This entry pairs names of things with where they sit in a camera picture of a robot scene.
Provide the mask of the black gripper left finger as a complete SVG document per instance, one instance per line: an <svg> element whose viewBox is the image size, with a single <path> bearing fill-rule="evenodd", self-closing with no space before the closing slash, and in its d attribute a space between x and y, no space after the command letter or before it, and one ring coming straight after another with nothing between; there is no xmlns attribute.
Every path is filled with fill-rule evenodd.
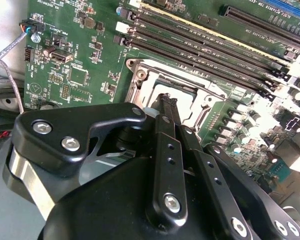
<svg viewBox="0 0 300 240"><path fill-rule="evenodd" d="M70 192L126 161L150 158L147 219L161 231L177 231L188 219L188 204L171 99L161 93L145 110L125 102L23 113L12 130L10 174L47 221Z"/></svg>

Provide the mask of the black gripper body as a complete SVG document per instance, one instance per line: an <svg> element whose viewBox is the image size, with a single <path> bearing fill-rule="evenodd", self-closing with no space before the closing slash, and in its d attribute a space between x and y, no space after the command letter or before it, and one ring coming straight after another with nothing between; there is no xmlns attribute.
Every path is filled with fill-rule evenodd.
<svg viewBox="0 0 300 240"><path fill-rule="evenodd" d="M146 215L153 179L148 157L130 159L65 195L50 212L42 240L221 240L225 238L208 193L185 174L188 218L165 233Z"/></svg>

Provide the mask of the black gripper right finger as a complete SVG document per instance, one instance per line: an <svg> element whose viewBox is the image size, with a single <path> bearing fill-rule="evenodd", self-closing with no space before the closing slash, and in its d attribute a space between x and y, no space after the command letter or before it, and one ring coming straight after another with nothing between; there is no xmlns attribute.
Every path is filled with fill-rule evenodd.
<svg viewBox="0 0 300 240"><path fill-rule="evenodd" d="M300 240L300 224L287 214L218 145L201 147L181 124L177 99L169 101L185 159L210 197L215 234L220 240Z"/></svg>

